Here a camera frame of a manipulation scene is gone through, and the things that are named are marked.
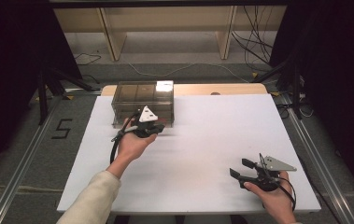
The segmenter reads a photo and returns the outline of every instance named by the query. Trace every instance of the hand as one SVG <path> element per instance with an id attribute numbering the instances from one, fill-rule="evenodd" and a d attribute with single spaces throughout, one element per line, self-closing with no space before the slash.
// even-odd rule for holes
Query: hand
<path id="1" fill-rule="evenodd" d="M 127 124 L 127 128 L 129 127 L 131 127 L 131 122 Z M 121 178 L 130 162 L 138 159 L 144 153 L 145 148 L 154 142 L 156 137 L 157 134 L 155 133 L 147 138 L 140 138 L 133 133 L 125 134 L 119 142 L 118 156 L 106 170 L 115 177 Z"/>
<path id="2" fill-rule="evenodd" d="M 285 171 L 281 171 L 279 176 L 289 180 L 288 173 Z M 291 187 L 287 181 L 281 179 L 280 185 L 291 194 Z M 277 223 L 284 224 L 296 222 L 295 215 L 292 212 L 290 198 L 284 191 L 281 189 L 275 189 L 273 191 L 266 192 L 261 190 L 255 184 L 249 182 L 245 182 L 244 187 L 261 198 L 264 208 Z"/>

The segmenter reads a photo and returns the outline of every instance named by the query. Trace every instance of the transparent storage box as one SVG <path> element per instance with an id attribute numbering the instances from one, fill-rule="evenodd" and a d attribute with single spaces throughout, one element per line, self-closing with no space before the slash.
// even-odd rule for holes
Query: transparent storage box
<path id="1" fill-rule="evenodd" d="M 124 81 L 118 84 L 112 101 L 115 112 L 114 128 L 138 109 L 148 108 L 159 118 L 156 123 L 172 127 L 174 123 L 173 81 Z"/>

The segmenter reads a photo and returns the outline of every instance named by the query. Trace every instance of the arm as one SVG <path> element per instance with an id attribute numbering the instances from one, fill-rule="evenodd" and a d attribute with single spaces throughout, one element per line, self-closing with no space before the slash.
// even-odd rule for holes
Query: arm
<path id="1" fill-rule="evenodd" d="M 57 223 L 106 223 L 127 166 L 138 159 L 157 134 L 139 138 L 133 133 L 120 140 L 118 156 L 105 171 L 95 175 Z"/>
<path id="2" fill-rule="evenodd" d="M 279 175 L 280 177 L 289 180 L 287 172 L 282 171 Z M 291 193 L 291 187 L 287 181 L 281 180 L 281 186 Z M 249 182 L 245 182 L 244 187 L 261 198 L 264 208 L 277 223 L 296 223 L 295 215 L 292 212 L 290 198 L 281 189 L 266 192 Z"/>

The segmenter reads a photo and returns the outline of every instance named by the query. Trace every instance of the white tabletop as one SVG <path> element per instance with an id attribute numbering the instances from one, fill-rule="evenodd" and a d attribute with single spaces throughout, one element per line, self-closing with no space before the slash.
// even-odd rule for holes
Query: white tabletop
<path id="1" fill-rule="evenodd" d="M 109 163 L 112 97 L 99 96 L 57 208 L 65 211 L 92 176 Z M 296 212 L 317 212 L 317 198 L 268 94 L 175 96 L 175 122 L 121 178 L 112 213 L 129 215 L 245 214 L 264 212 L 259 198 L 240 189 L 229 168 L 256 177 L 241 159 L 259 153 L 297 168 L 289 172 Z"/>

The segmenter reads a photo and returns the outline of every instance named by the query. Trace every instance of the white sleeve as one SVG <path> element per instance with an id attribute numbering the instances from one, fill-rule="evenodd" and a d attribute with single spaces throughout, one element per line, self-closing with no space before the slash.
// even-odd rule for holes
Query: white sleeve
<path id="1" fill-rule="evenodd" d="M 95 175 L 57 223 L 106 223 L 120 181 L 108 171 Z"/>

